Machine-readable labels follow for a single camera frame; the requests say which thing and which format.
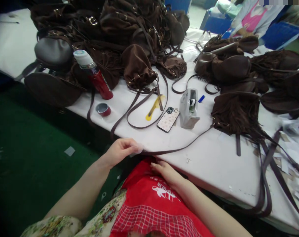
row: human arm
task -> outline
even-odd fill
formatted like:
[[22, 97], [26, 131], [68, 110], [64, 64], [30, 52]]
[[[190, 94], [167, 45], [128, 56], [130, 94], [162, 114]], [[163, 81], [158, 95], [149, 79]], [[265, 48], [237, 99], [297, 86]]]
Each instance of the human arm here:
[[164, 177], [186, 206], [216, 237], [251, 236], [240, 223], [205, 196], [193, 183], [184, 179], [168, 163], [160, 161], [158, 164], [152, 163], [151, 166]]
[[266, 13], [263, 17], [267, 17], [267, 19], [263, 22], [263, 24], [256, 29], [255, 35], [258, 38], [263, 37], [266, 34], [271, 22], [278, 16], [284, 6], [272, 6], [272, 10]]
[[137, 150], [137, 143], [133, 139], [117, 139], [108, 151], [95, 161], [78, 182], [61, 197], [44, 219], [51, 216], [72, 216], [85, 220], [89, 216], [110, 169]]

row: phone case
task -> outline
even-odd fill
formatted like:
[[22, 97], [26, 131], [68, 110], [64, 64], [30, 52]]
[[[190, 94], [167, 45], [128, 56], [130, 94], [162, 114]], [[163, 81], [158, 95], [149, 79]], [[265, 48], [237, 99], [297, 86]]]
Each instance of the phone case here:
[[176, 119], [178, 118], [180, 112], [176, 109], [171, 114], [167, 113], [169, 108], [174, 109], [173, 107], [168, 107], [162, 118], [157, 123], [157, 127], [163, 130], [164, 132], [169, 132], [172, 128], [173, 124], [175, 123]]

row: white bottle cap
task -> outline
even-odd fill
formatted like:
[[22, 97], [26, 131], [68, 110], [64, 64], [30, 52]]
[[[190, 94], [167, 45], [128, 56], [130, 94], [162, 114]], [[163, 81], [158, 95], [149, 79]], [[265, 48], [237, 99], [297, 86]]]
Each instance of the white bottle cap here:
[[89, 65], [94, 62], [85, 50], [76, 50], [73, 55], [79, 65]]

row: blue container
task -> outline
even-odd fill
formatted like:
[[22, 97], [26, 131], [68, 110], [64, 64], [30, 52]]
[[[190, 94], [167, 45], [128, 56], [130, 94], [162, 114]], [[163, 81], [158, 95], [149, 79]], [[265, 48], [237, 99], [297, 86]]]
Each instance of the blue container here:
[[205, 13], [200, 29], [215, 34], [224, 34], [231, 27], [232, 20], [228, 16], [214, 16], [210, 11]]
[[187, 14], [191, 1], [192, 0], [165, 0], [165, 6], [170, 4], [172, 10], [184, 10]]
[[267, 48], [276, 50], [297, 34], [299, 34], [299, 26], [280, 21], [277, 24], [272, 24], [262, 39]]

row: human hand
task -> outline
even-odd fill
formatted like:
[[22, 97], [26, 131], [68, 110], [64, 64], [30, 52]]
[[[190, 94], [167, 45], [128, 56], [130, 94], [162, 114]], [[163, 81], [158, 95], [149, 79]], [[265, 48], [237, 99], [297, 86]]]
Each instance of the human hand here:
[[158, 164], [151, 163], [150, 166], [153, 171], [160, 173], [168, 185], [176, 191], [177, 187], [185, 181], [185, 179], [165, 161], [158, 161]]
[[107, 152], [100, 158], [110, 168], [121, 162], [125, 157], [139, 151], [137, 142], [132, 138], [117, 139]]
[[246, 32], [243, 37], [249, 37], [249, 36], [254, 36], [252, 32]]

